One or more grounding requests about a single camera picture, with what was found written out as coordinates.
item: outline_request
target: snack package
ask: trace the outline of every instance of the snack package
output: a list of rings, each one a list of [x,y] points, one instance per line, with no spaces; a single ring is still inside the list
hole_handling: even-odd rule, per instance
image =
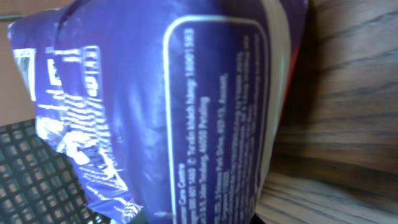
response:
[[[119,223],[248,223],[307,0],[80,0],[9,26],[37,134]]]

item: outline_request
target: purple plastic bag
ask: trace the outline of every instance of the purple plastic bag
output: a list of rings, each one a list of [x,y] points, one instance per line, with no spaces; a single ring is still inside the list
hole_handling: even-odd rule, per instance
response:
[[[37,134],[120,223],[248,223],[307,0],[81,0],[13,23]]]

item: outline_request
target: plastic mesh basket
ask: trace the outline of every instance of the plastic mesh basket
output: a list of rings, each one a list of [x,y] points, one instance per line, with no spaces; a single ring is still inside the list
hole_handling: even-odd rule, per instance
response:
[[[0,127],[0,224],[108,223],[85,207],[67,156],[49,148],[34,124]]]

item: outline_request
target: wooden table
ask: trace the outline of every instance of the wooden table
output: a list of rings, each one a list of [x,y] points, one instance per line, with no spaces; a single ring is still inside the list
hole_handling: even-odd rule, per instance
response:
[[[257,213],[398,223],[398,0],[310,0]]]

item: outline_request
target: white border line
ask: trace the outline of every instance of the white border line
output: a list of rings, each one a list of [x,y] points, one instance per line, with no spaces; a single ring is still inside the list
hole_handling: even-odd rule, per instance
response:
[[[165,79],[165,97],[166,97],[166,118],[167,118],[167,141],[168,141],[168,149],[169,149],[169,168],[170,168],[170,188],[171,188],[171,196],[172,196],[172,212],[173,212],[173,224],[177,224],[177,208],[175,204],[175,186],[174,186],[174,157],[173,157],[173,136],[172,136],[172,115],[171,115],[171,99],[170,99],[170,60],[169,60],[169,41],[172,35],[172,32],[176,27],[183,24],[184,22],[233,22],[233,23],[241,23],[241,24],[252,24],[255,25],[259,30],[263,37],[264,41],[264,52],[267,50],[267,36],[263,29],[263,27],[255,20],[245,19],[239,17],[227,17],[227,16],[209,16],[209,15],[197,15],[197,16],[184,16],[175,20],[166,30],[164,39],[163,39],[163,58],[164,58],[164,79]],[[265,60],[265,68],[267,69],[267,59]],[[264,102],[263,102],[263,115],[262,115],[262,127],[261,127],[261,136],[264,135],[264,119],[266,115],[266,95],[267,89],[264,88]]]

